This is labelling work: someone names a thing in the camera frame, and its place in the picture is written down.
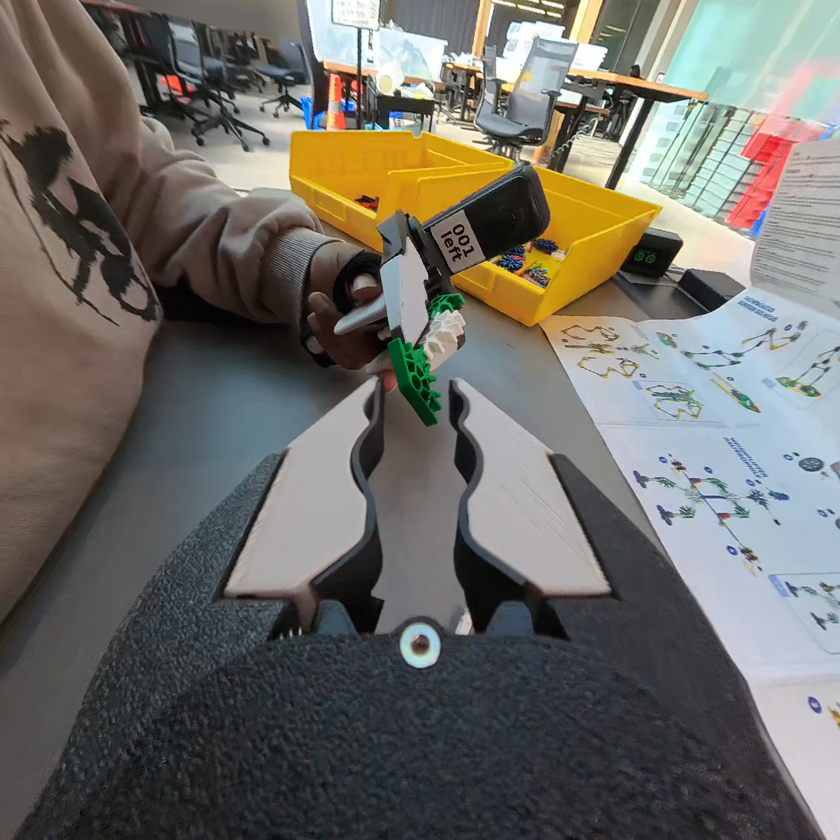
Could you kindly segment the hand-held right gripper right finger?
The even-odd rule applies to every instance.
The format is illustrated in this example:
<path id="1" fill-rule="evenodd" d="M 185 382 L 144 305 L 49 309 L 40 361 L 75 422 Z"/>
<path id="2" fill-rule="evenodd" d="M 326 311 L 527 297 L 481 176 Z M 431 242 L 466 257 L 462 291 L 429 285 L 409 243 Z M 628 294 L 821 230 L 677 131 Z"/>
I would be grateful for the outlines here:
<path id="1" fill-rule="evenodd" d="M 466 381 L 449 383 L 458 503 L 455 572 L 474 628 L 507 602 L 559 628 L 550 602 L 613 594 L 553 451 Z"/>

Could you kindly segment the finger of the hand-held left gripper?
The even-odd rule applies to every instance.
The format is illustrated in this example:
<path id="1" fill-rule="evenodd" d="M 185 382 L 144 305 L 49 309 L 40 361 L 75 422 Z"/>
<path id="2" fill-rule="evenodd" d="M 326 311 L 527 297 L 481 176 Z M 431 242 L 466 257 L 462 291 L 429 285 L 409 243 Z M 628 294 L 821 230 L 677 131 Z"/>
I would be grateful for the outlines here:
<path id="1" fill-rule="evenodd" d="M 415 346 L 429 323 L 427 268 L 413 241 L 392 257 L 392 335 Z"/>

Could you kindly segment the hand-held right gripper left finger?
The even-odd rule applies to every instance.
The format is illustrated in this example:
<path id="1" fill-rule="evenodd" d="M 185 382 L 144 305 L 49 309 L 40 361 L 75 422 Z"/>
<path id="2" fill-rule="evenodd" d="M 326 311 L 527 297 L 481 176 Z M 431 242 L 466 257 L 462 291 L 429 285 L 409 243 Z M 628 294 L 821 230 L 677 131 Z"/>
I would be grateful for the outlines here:
<path id="1" fill-rule="evenodd" d="M 227 599 L 288 602 L 303 628 L 335 601 L 358 628 L 374 628 L 382 544 L 369 478 L 383 450 L 384 386 L 368 379 L 281 453 L 227 576 Z"/>

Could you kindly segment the white snowflake toy connector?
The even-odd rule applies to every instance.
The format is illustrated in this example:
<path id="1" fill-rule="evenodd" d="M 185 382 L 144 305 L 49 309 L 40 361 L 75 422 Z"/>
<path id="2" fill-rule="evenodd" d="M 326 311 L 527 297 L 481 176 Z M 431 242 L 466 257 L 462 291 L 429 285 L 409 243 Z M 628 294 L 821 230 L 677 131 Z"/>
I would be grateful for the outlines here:
<path id="1" fill-rule="evenodd" d="M 465 326 L 459 310 L 440 311 L 432 317 L 421 343 L 430 371 L 435 371 L 463 346 Z"/>

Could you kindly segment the yellow bin with toy pieces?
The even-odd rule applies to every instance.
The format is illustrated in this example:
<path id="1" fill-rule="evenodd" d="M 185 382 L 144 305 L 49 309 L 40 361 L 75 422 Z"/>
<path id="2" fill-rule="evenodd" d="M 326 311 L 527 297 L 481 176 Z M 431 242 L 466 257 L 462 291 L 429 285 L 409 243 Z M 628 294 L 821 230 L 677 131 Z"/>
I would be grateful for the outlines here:
<path id="1" fill-rule="evenodd" d="M 610 279 L 660 212 L 660 206 L 541 167 L 536 172 L 550 209 L 543 237 L 568 250 L 545 289 L 489 261 L 454 283 L 487 305 L 531 327 Z"/>

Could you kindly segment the grey desk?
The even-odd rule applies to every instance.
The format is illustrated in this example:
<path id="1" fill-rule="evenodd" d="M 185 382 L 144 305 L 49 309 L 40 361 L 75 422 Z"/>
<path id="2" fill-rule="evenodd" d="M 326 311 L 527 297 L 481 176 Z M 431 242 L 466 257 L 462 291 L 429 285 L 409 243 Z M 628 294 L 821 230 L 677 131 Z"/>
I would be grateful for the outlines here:
<path id="1" fill-rule="evenodd" d="M 146 374 L 3 630 L 4 836 L 822 837 L 673 564 L 565 454 L 612 595 L 474 628 L 456 432 L 384 396 L 378 621 L 325 601 L 303 628 L 226 579 L 283 450 L 364 380 L 289 328 L 175 322 Z"/>

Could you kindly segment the person's left hand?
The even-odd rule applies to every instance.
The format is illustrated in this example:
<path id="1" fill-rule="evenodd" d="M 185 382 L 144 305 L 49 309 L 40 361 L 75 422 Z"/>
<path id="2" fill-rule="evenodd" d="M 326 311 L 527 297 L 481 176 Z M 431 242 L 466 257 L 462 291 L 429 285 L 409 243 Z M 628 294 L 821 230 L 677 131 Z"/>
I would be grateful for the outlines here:
<path id="1" fill-rule="evenodd" d="M 303 310 L 314 339 L 338 366 L 347 371 L 364 368 L 383 351 L 382 342 L 372 332 L 358 330 L 343 336 L 334 333 L 334 327 L 343 315 L 335 306 L 333 287 L 341 269 L 360 251 L 343 241 L 328 243 L 316 251 L 309 268 L 307 302 Z"/>

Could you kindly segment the pile of colourful toy pieces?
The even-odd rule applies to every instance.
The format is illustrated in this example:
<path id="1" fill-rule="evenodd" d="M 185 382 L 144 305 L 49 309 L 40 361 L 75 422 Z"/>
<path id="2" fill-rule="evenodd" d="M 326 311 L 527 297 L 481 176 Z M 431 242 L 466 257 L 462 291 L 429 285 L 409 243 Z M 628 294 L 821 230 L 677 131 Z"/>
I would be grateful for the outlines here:
<path id="1" fill-rule="evenodd" d="M 514 246 L 490 263 L 532 285 L 545 289 L 565 260 L 568 250 L 550 238 L 535 238 Z"/>

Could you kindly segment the yellow bin with toy wheels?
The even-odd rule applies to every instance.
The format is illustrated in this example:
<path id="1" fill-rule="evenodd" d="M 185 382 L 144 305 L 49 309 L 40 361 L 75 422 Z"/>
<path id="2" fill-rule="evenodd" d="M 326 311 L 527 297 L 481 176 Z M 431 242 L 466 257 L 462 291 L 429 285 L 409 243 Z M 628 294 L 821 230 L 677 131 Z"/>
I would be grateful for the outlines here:
<path id="1" fill-rule="evenodd" d="M 292 191 L 322 222 L 374 250 L 377 226 L 394 211 L 426 222 L 512 166 L 429 132 L 300 131 L 290 141 Z"/>

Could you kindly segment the black box device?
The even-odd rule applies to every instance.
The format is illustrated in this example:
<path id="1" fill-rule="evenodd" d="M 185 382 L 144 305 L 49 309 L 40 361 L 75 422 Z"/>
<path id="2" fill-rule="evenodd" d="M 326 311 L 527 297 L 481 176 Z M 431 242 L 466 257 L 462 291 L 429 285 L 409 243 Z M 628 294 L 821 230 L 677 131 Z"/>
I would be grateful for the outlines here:
<path id="1" fill-rule="evenodd" d="M 683 238 L 664 229 L 649 227 L 620 266 L 622 272 L 651 280 L 664 277 L 684 245 Z"/>

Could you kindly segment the wooden office table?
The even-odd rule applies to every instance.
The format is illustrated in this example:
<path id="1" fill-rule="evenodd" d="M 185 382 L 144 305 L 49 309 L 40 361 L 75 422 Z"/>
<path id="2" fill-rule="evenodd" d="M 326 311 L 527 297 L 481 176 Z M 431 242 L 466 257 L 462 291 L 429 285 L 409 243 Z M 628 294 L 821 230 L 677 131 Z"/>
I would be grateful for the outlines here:
<path id="1" fill-rule="evenodd" d="M 655 104 L 689 101 L 705 102 L 708 100 L 708 95 L 702 91 L 693 91 L 660 82 L 622 76 L 605 70 L 573 68 L 568 71 L 567 79 L 569 79 L 569 89 L 581 95 L 581 102 L 575 112 L 579 116 L 582 115 L 585 106 L 594 100 L 595 94 L 606 88 L 626 88 L 642 102 L 638 115 L 632 124 L 629 125 L 628 134 L 625 140 L 622 141 L 622 149 L 605 183 L 605 188 L 613 191 L 617 188 L 627 168 L 627 164 Z"/>

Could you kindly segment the black flat device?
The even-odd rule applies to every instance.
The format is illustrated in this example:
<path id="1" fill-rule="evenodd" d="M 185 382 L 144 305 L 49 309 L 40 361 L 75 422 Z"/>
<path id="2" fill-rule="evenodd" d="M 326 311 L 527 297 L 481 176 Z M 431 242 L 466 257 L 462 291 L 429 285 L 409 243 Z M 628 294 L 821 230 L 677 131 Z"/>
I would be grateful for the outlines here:
<path id="1" fill-rule="evenodd" d="M 745 286 L 725 272 L 711 269 L 686 269 L 677 288 L 700 310 L 714 312 L 745 291 Z"/>

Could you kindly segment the whiteboard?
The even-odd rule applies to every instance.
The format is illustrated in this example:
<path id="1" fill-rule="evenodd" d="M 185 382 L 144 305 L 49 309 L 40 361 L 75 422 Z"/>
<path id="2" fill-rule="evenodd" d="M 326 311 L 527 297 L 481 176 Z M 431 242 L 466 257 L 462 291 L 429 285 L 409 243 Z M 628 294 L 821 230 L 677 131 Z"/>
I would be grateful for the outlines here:
<path id="1" fill-rule="evenodd" d="M 382 1 L 331 1 L 331 23 L 375 32 L 382 23 Z"/>

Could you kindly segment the red and blue bin shelf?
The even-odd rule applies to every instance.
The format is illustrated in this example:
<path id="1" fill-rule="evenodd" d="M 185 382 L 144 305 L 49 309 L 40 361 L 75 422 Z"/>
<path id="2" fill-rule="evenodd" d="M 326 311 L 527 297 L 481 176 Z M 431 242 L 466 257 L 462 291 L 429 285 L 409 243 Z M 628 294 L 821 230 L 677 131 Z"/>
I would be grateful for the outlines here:
<path id="1" fill-rule="evenodd" d="M 742 157 L 758 171 L 725 217 L 724 224 L 755 235 L 797 144 L 838 135 L 838 54 L 810 59 L 797 67 L 775 104 L 760 112 L 761 121 Z"/>

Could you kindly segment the black office chair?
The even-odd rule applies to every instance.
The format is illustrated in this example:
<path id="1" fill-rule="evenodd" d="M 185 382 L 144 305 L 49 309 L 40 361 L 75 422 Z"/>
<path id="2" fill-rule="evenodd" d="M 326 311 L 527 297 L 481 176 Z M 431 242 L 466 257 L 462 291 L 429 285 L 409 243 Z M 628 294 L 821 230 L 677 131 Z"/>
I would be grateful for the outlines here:
<path id="1" fill-rule="evenodd" d="M 227 66 L 205 51 L 192 20 L 151 13 L 138 17 L 137 26 L 150 65 L 157 76 L 163 77 L 177 114 L 191 122 L 197 146 L 204 147 L 206 135 L 217 129 L 235 140 L 244 152 L 250 152 L 246 133 L 270 146 L 268 135 L 240 119 L 235 102 L 225 100 L 225 95 L 234 93 L 228 83 Z"/>

